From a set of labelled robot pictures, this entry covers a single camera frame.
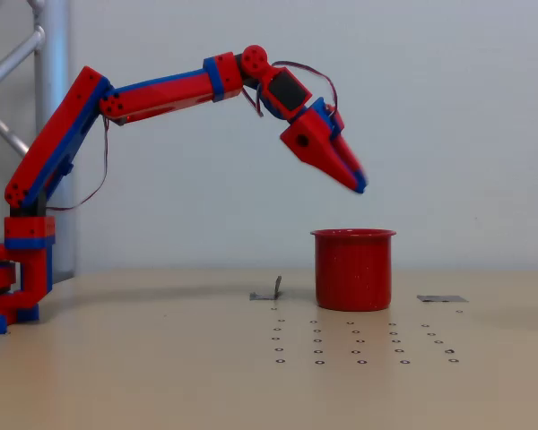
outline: beige tabletop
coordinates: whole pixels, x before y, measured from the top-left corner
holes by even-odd
[[[277,302],[249,300],[279,274]],[[292,270],[55,285],[39,323],[0,336],[0,429],[538,429],[538,272],[397,272],[391,308],[367,314],[317,308],[312,286]]]

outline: robotic arm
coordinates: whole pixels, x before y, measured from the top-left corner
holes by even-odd
[[[55,221],[46,202],[99,115],[118,125],[235,97],[248,86],[257,90],[267,110],[289,126],[282,141],[303,162],[327,173],[356,193],[366,179],[345,143],[343,120],[323,98],[306,106],[311,93],[285,67],[267,62],[259,46],[204,60],[203,68],[114,88],[107,78],[84,67],[64,100],[8,183],[4,197],[11,208],[0,244],[0,333],[11,323],[38,319],[38,301],[52,288],[51,247]],[[15,266],[21,265],[21,290],[10,292]]]

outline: red cup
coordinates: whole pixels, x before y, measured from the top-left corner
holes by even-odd
[[[392,230],[312,231],[317,303],[335,311],[379,311],[391,303]]]

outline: metal pole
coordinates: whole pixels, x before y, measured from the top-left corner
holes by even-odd
[[[29,38],[24,40],[0,62],[0,81],[24,61],[24,58],[34,52],[35,49],[38,49],[44,43],[44,38],[44,30],[37,26]]]
[[[69,88],[69,0],[30,0],[34,23],[46,32],[46,42],[34,62],[36,132],[52,116]],[[50,199],[52,206],[72,206],[74,181],[66,176]],[[56,214],[53,250],[54,282],[72,278],[75,272],[75,217],[71,211]]]
[[[0,135],[10,143],[10,146],[20,154],[21,157],[28,152],[28,145],[22,141],[14,132],[0,119]]]

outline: wire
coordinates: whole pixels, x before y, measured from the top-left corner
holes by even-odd
[[[72,209],[77,208],[78,206],[82,206],[84,203],[90,200],[91,197],[94,196],[95,193],[97,193],[101,186],[104,185],[104,182],[106,182],[106,176],[108,176],[108,129],[109,129],[109,120],[104,117],[104,177],[101,179],[101,183],[96,188],[93,193],[88,195],[85,199],[83,199],[78,204],[75,204],[74,206],[71,206],[69,208],[64,207],[57,207],[57,206],[47,206],[46,209],[50,209],[51,211],[70,211]]]
[[[329,85],[331,85],[331,91],[333,92],[333,102],[334,102],[334,108],[333,112],[331,112],[330,117],[333,117],[337,113],[337,105],[339,103],[339,99],[337,96],[337,90],[334,87],[333,81],[331,81],[331,78],[329,78],[326,74],[319,72],[317,69],[314,69],[310,65],[302,64],[302,63],[295,63],[294,61],[275,61],[273,64],[275,65],[288,65],[289,67],[297,67],[301,70],[305,70],[307,72],[311,72],[317,76],[320,76],[322,78],[325,78],[327,82],[329,82]],[[263,116],[263,112],[261,112],[261,84],[257,85],[256,88],[256,99],[255,101],[251,99],[251,96],[245,91],[245,88],[242,90],[243,95],[247,99],[247,101],[251,104],[253,109],[257,112],[259,116]]]
[[[271,65],[288,65],[289,67],[297,67],[301,70],[306,70],[307,72],[311,72],[313,74],[316,74],[317,76],[320,76],[322,78],[325,78],[327,82],[329,82],[329,85],[331,85],[331,91],[333,92],[333,102],[334,102],[334,109],[330,116],[334,116],[337,113],[337,104],[339,102],[337,97],[337,90],[334,87],[333,81],[331,81],[331,78],[329,78],[326,74],[319,72],[317,69],[314,69],[310,65],[301,64],[301,63],[295,63],[294,61],[275,61]]]
[[[251,96],[249,95],[249,93],[245,90],[245,87],[243,87],[243,89],[241,90],[241,92],[243,93],[243,95],[245,96],[245,98],[247,99],[247,101],[249,103],[251,103],[251,106],[253,107],[253,109],[257,112],[257,114],[259,115],[259,117],[263,118],[263,112],[261,112],[261,106],[259,106],[258,104],[255,103],[255,101],[253,99],[251,99]]]

